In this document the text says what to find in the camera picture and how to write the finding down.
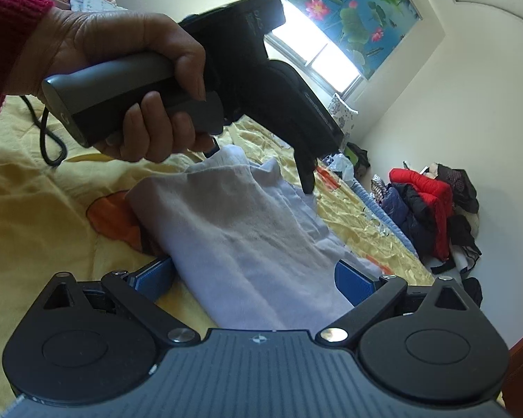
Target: plastic bag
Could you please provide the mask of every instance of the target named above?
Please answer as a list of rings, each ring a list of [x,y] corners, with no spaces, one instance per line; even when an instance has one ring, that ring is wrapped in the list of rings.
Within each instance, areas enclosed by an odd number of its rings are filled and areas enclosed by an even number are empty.
[[[378,227],[380,235],[389,235],[389,228],[386,226],[385,223],[383,223],[383,221],[377,218],[374,212],[372,212],[372,210],[368,207],[364,208],[364,216],[368,219],[368,221],[373,222]]]
[[[345,154],[335,154],[329,164],[329,169],[337,173],[343,181],[350,187],[355,183],[355,167]]]

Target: black cable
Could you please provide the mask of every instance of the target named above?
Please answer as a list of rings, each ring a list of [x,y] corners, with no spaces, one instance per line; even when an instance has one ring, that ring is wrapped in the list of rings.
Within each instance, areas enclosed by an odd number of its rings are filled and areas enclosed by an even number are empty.
[[[31,105],[31,102],[29,102],[29,99],[27,99],[26,96],[20,96],[21,99],[25,102],[27,105],[27,108],[29,108],[29,113],[31,113],[31,118],[33,119],[33,123],[39,128],[40,130],[40,136],[39,136],[39,145],[40,145],[40,154],[43,157],[43,160],[46,162],[47,165],[56,168],[57,166],[62,163],[66,157],[68,157],[68,148],[66,147],[66,144],[62,141],[62,139],[54,135],[53,132],[51,132],[49,129],[47,129],[47,120],[48,120],[48,108],[45,107],[43,110],[43,116],[39,119],[37,118],[37,115],[35,113],[35,109],[33,108],[33,105]],[[54,141],[59,147],[60,147],[60,154],[55,160],[51,160],[50,157],[47,154],[47,147],[45,144],[46,136],[49,136],[52,141]]]

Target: white wall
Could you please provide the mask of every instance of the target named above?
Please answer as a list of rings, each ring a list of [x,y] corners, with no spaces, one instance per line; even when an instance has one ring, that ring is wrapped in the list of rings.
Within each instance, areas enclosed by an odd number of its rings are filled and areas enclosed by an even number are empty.
[[[523,21],[451,5],[445,40],[362,146],[383,178],[403,160],[467,170],[481,205],[483,311],[511,346],[523,336]]]

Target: metal screw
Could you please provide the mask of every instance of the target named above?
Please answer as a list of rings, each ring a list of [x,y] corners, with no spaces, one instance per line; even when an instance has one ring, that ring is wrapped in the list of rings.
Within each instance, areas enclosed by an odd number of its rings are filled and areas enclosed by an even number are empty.
[[[347,339],[349,334],[345,332],[342,328],[326,328],[319,332],[319,335],[329,343],[338,343]]]
[[[189,343],[196,337],[196,332],[191,328],[174,328],[167,336],[173,343]]]

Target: window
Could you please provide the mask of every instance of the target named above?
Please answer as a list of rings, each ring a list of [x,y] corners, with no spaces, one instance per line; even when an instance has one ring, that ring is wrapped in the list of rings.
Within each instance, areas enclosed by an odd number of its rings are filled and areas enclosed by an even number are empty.
[[[282,2],[287,21],[267,42],[330,94],[349,94],[361,80],[355,65],[312,20],[287,0]]]

